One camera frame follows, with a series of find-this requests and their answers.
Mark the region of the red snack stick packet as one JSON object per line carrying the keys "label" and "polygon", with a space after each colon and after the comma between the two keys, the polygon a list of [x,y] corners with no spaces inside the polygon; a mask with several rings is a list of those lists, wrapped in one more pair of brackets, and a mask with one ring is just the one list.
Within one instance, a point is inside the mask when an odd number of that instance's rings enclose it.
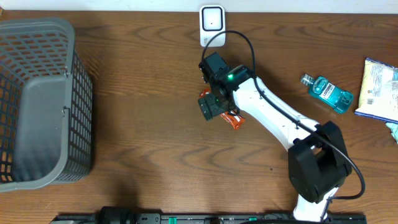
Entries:
{"label": "red snack stick packet", "polygon": [[[199,99],[208,96],[210,93],[211,90],[209,88],[203,90],[199,95]],[[232,125],[234,129],[239,129],[246,121],[241,115],[238,115],[236,111],[230,111],[230,114],[228,114],[228,112],[221,113],[220,117]]]}

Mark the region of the teal mouthwash bottle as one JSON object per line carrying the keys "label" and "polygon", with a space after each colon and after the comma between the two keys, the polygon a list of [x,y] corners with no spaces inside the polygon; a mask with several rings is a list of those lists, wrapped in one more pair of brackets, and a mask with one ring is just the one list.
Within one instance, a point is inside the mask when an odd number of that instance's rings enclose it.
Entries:
{"label": "teal mouthwash bottle", "polygon": [[313,78],[305,73],[300,81],[308,87],[309,95],[324,102],[339,114],[347,112],[354,100],[352,93],[335,86],[323,76]]}

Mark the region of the small teal wipes packet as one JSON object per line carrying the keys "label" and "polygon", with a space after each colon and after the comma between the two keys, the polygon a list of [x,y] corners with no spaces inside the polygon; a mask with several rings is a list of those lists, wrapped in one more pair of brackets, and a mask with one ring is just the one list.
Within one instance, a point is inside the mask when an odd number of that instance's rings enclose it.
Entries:
{"label": "small teal wipes packet", "polygon": [[398,124],[386,123],[386,126],[391,130],[392,137],[395,139],[396,143],[398,143]]}

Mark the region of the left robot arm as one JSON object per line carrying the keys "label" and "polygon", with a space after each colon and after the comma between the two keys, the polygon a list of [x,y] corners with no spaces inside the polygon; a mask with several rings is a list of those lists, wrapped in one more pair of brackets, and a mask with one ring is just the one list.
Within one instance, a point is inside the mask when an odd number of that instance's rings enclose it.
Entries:
{"label": "left robot arm", "polygon": [[136,218],[130,209],[103,207],[98,214],[97,224],[135,224]]}

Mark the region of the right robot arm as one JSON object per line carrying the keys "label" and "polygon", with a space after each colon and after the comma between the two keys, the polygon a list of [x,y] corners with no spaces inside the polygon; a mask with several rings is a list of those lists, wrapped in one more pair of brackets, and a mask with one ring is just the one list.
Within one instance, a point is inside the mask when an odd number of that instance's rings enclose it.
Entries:
{"label": "right robot arm", "polygon": [[321,222],[327,206],[345,178],[352,173],[340,128],[295,111],[244,65],[232,68],[218,53],[199,63],[211,91],[198,103],[207,120],[242,110],[260,122],[288,153],[289,179],[298,192],[293,216]]}

